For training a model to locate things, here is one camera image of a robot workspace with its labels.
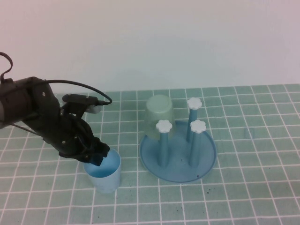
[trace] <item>tiled surface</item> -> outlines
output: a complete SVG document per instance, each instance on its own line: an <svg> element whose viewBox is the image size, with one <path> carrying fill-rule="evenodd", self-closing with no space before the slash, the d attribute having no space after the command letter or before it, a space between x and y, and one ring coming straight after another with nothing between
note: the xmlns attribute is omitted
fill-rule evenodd
<svg viewBox="0 0 300 225"><path fill-rule="evenodd" d="M95 192L80 163L6 127L0 130L1 225L300 224L298 84L107 94L114 103L84 117L122 157L117 192ZM141 164L138 143L153 94L170 96L179 120L188 118L187 98L201 98L198 117L218 150L215 168L201 181L172 184Z"/></svg>

